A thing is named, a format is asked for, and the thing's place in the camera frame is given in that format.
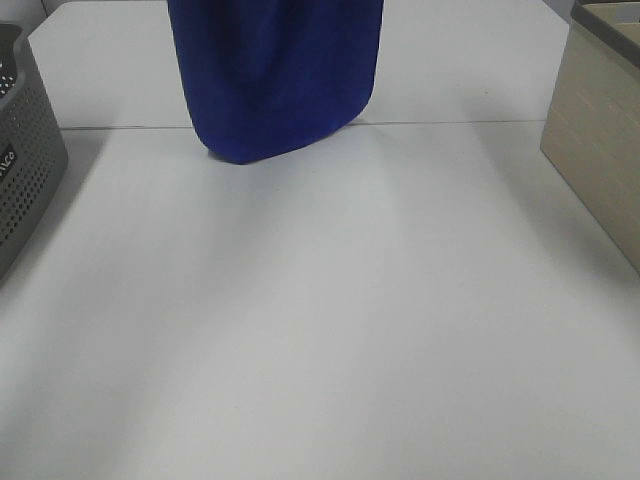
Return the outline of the grey perforated plastic basket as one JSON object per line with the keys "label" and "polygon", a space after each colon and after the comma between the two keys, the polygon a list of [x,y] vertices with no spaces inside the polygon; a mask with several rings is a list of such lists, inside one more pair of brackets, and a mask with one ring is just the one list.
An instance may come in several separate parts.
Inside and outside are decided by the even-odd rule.
{"label": "grey perforated plastic basket", "polygon": [[68,153],[26,29],[1,24],[1,274],[56,193]]}

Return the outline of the blue microfibre towel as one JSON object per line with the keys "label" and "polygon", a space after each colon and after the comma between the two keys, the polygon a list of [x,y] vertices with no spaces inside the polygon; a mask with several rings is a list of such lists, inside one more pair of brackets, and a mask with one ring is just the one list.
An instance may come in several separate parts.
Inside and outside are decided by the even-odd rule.
{"label": "blue microfibre towel", "polygon": [[368,104],[381,1],[170,1],[195,133],[249,164],[322,140]]}

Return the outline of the beige storage box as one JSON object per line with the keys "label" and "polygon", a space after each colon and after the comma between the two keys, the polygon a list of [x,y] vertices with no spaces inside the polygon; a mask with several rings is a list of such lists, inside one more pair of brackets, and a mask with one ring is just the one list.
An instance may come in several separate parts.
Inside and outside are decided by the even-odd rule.
{"label": "beige storage box", "polygon": [[577,1],[541,150],[639,266],[639,4]]}

